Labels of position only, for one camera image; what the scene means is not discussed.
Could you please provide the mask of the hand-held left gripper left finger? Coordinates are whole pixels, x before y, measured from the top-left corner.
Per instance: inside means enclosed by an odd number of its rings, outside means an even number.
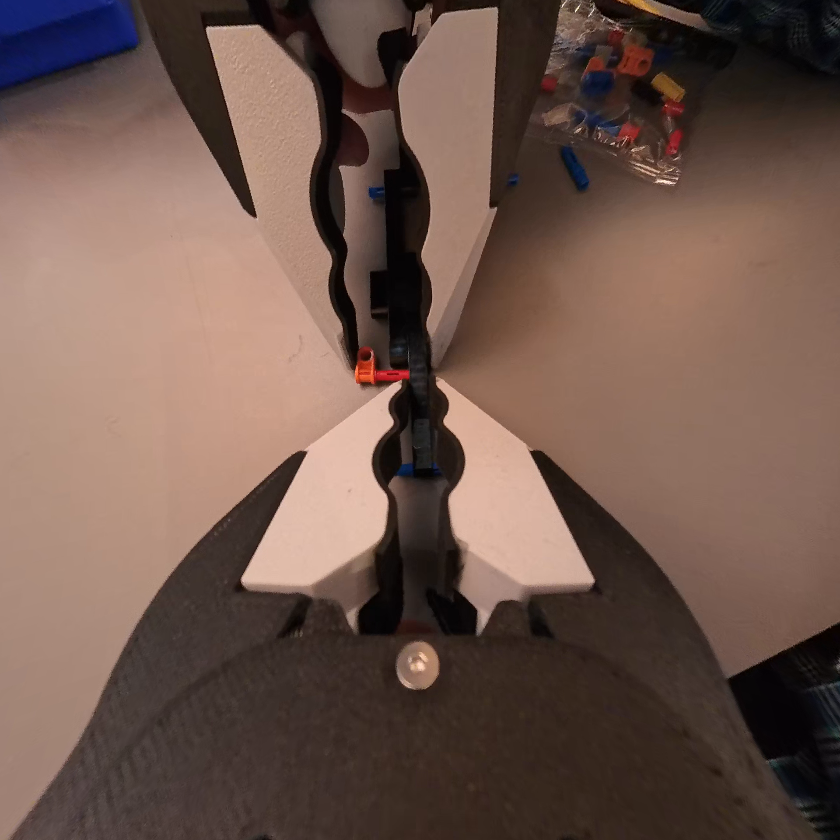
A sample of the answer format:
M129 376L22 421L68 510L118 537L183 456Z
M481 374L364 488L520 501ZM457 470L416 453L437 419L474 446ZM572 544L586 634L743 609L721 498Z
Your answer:
M241 577L249 592L336 602L363 634L403 617L403 559L390 484L403 464L406 384L394 383L306 451Z

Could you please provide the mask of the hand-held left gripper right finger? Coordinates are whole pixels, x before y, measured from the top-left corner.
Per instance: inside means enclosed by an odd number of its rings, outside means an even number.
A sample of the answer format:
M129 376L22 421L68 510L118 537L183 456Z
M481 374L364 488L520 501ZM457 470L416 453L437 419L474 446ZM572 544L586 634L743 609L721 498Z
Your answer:
M595 577L530 447L446 381L431 396L444 488L427 600L443 632L479 635L504 602L590 592Z

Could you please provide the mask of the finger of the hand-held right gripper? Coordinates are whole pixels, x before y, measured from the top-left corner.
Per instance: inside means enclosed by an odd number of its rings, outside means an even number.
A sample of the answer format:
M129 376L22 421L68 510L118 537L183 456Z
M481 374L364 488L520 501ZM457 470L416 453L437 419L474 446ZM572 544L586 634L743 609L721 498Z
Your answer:
M491 152L498 10L441 14L397 85L402 136L425 180L429 219L421 262L432 297L432 363L458 327L492 222Z
M340 313L341 259L316 211L327 140L316 78L257 24L209 26L206 37L259 231L330 348L350 363L355 316Z

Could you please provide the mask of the long black toy beam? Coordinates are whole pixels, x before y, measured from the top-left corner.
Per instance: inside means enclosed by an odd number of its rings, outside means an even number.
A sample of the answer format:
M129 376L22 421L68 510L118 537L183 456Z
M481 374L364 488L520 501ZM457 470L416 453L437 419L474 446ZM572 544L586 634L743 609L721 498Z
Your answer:
M435 468L431 420L431 353L424 308L424 275L417 252L410 246L407 223L410 203L419 196L413 166L402 160L384 173L386 297L389 360L408 371L409 419L415 477L431 477Z

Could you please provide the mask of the person's right hand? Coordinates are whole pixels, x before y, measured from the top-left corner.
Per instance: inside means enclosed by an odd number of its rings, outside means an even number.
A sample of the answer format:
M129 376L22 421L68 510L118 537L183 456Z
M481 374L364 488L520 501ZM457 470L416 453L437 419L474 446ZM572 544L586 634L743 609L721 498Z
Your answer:
M336 157L338 166L359 167L369 158L368 140L354 117L392 111L393 108L393 91L387 85L365 87L351 77L343 76L341 140Z

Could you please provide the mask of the clear bag of toy parts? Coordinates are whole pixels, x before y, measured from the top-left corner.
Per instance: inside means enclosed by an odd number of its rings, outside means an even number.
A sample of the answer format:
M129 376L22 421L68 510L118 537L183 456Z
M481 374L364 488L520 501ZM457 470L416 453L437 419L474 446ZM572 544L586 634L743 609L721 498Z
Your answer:
M645 76L616 73L628 45L655 51ZM528 134L601 154L640 180L674 187L711 74L704 46L695 28L631 3L561 2ZM664 100L651 87L659 72L686 90L682 102Z

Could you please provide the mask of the blue plastic bin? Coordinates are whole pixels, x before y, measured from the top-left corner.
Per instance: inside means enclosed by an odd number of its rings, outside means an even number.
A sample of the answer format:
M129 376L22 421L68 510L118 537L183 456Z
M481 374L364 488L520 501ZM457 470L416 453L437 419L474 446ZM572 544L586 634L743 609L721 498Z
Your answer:
M2 1L1 89L139 42L130 1Z

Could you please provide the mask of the person's plaid clothing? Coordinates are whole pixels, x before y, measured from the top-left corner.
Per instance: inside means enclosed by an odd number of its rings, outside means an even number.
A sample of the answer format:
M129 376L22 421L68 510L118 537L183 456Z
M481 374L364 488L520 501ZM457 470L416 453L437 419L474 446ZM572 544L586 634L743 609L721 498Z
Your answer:
M728 681L766 763L823 839L839 838L839 625Z

